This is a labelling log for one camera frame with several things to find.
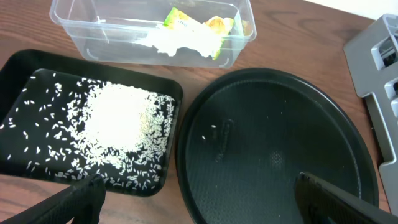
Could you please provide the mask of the yellow green snack wrapper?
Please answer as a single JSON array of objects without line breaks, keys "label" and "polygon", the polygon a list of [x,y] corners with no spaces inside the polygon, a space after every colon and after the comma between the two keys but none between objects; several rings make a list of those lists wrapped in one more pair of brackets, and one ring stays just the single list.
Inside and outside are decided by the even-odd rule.
[{"label": "yellow green snack wrapper", "polygon": [[229,17],[222,18],[219,16],[213,16],[207,21],[201,23],[192,19],[190,16],[175,7],[172,8],[170,13],[166,17],[163,25],[168,27],[169,29],[184,28],[189,30],[199,28],[199,26],[202,25],[205,28],[209,28],[210,30],[212,30],[214,34],[221,36],[223,38],[223,44],[227,36],[230,35],[234,29],[238,32],[242,32],[243,35],[249,33],[248,21],[241,19],[232,19]]}]

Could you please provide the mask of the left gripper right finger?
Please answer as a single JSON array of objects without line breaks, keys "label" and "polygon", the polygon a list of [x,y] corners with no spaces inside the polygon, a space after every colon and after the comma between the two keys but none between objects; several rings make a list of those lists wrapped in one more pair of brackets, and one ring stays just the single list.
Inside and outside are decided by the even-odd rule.
[{"label": "left gripper right finger", "polygon": [[301,172],[295,201],[305,223],[397,224],[397,217],[330,184]]}]

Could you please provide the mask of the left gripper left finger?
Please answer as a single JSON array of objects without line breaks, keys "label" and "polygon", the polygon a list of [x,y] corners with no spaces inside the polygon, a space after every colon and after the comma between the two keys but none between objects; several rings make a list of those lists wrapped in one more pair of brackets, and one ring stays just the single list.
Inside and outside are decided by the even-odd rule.
[{"label": "left gripper left finger", "polygon": [[102,176],[92,174],[3,222],[97,224],[100,222],[105,196],[106,187]]}]

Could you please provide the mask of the white tissue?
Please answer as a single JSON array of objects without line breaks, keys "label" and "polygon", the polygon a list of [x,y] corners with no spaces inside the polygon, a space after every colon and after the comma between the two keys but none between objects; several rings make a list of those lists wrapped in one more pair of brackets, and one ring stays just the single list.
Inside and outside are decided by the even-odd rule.
[{"label": "white tissue", "polygon": [[136,44],[155,47],[158,53],[167,54],[169,57],[175,56],[178,49],[186,48],[198,52],[202,57],[216,60],[223,45],[223,38],[202,25],[189,30],[169,29],[158,24],[146,37],[137,40]]}]

